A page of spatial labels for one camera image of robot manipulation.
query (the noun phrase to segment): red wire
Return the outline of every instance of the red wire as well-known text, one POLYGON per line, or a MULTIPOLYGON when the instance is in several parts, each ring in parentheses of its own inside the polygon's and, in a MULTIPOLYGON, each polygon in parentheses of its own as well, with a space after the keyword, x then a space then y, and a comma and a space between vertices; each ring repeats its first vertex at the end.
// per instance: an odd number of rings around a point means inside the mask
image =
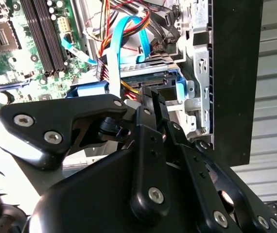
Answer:
MULTIPOLYGON (((128 29, 124 30, 123 33, 130 32, 130 31, 134 30, 136 27, 138 27, 138 26, 140 26, 141 24, 145 23, 145 21, 149 18, 149 14, 150 14, 150 13, 147 12, 146 17, 145 17, 144 19, 142 19, 142 21, 141 21, 140 23, 138 23, 138 24, 132 26, 131 28, 128 28, 128 29)), ((110 34, 110 35, 107 37, 107 39, 109 40, 111 37, 112 37, 112 34, 110 34)), ((101 44, 101 50, 99 51, 99 55, 100 55, 100 56, 102 56, 103 51, 104 51, 104 41, 105 41, 105 40, 103 40, 103 41, 102 41, 102 44, 101 44)))
POLYGON ((123 3, 120 3, 120 4, 116 5, 116 6, 112 6, 112 8, 120 7, 120 6, 123 6, 123 5, 127 4, 127 3, 130 3, 130 2, 133 2, 133 0, 125 1, 123 3))
POLYGON ((123 46, 123 48, 124 49, 126 49, 126 50, 131 50, 131 51, 135 51, 135 52, 137 52, 138 50, 136 50, 136 49, 133 49, 133 48, 129 48, 129 47, 126 47, 126 46, 123 46))
POLYGON ((130 100, 134 100, 132 96, 130 96, 129 94, 125 94, 125 96, 127 96, 130 100))

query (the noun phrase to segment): orange wire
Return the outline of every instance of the orange wire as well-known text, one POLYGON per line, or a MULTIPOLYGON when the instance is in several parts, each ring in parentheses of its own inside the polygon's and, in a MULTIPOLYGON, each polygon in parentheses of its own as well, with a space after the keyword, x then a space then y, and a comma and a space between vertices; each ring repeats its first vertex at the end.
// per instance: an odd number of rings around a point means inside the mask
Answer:
POLYGON ((106 1, 106 37, 109 35, 110 0, 106 1))
MULTIPOLYGON (((127 32, 130 32, 132 30, 134 30, 136 27, 140 26, 141 24, 145 23, 145 21, 147 20, 147 18, 149 18, 149 12, 146 14, 146 17, 138 24, 132 26, 131 28, 128 28, 126 30, 123 31, 123 33, 127 33, 127 32)), ((112 37, 112 34, 110 34, 109 36, 107 36, 101 43, 101 47, 99 49, 99 57, 102 56, 103 52, 104 52, 104 48, 105 46, 110 42, 111 40, 111 37, 112 37)))

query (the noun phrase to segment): yellow wire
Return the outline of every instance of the yellow wire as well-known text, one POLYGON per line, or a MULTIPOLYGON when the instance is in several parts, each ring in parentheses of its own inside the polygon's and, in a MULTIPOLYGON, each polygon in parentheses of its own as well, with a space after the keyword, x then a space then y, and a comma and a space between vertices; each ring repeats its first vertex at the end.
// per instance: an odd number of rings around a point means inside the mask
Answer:
MULTIPOLYGON (((147 25, 148 25, 149 23, 150 23, 150 18, 144 23, 142 29, 146 28, 147 25)), ((104 39, 104 42, 103 42, 103 43, 105 44, 105 47, 106 47, 106 45, 109 43, 108 37, 104 39)), ((129 86, 125 81, 121 80, 121 84, 122 84, 124 87, 126 87, 128 90, 132 91, 133 93, 139 94, 139 91, 133 89, 133 88, 132 88, 131 86, 129 86)))

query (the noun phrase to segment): gray metal surface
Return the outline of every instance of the gray metal surface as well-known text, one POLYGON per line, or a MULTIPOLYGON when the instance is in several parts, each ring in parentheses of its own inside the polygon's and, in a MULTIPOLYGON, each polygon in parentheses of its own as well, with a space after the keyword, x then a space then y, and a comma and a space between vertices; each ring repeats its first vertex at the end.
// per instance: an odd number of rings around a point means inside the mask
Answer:
POLYGON ((263 200, 277 200, 277 0, 264 2, 250 164, 233 168, 263 200))

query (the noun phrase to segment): black wire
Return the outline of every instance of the black wire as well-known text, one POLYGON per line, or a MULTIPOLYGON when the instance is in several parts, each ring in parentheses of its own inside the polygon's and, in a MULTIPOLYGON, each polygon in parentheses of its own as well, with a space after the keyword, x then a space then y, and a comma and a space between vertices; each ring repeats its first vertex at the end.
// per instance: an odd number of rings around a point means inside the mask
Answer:
MULTIPOLYGON (((127 4, 126 7, 132 8, 133 12, 135 12, 134 14, 137 14, 139 12, 138 7, 136 7, 136 5, 133 4, 133 3, 127 4)), ((161 35, 162 39, 164 39, 164 38, 166 38, 167 35, 163 31, 162 27, 159 26, 157 21, 154 19, 154 17, 153 17, 154 14, 155 14, 154 12, 150 13, 151 16, 150 16, 150 23, 149 23, 149 25, 151 27, 153 27, 157 32, 159 32, 159 34, 161 35)))
POLYGON ((142 0, 147 6, 150 6, 152 8, 155 8, 157 9, 157 11, 163 11, 163 12, 173 12, 170 8, 168 7, 165 7, 164 5, 158 5, 158 4, 154 4, 154 3, 151 3, 151 2, 147 2, 147 1, 144 1, 142 0))
MULTIPOLYGON (((130 16, 136 14, 133 10, 125 7, 124 5, 118 7, 117 9, 124 12, 124 13, 126 13, 127 15, 130 15, 130 16)), ((162 37, 162 35, 151 24, 149 24, 147 26, 147 29, 154 35, 154 37, 157 39, 157 41, 159 41, 159 42, 163 41, 164 38, 162 37)))

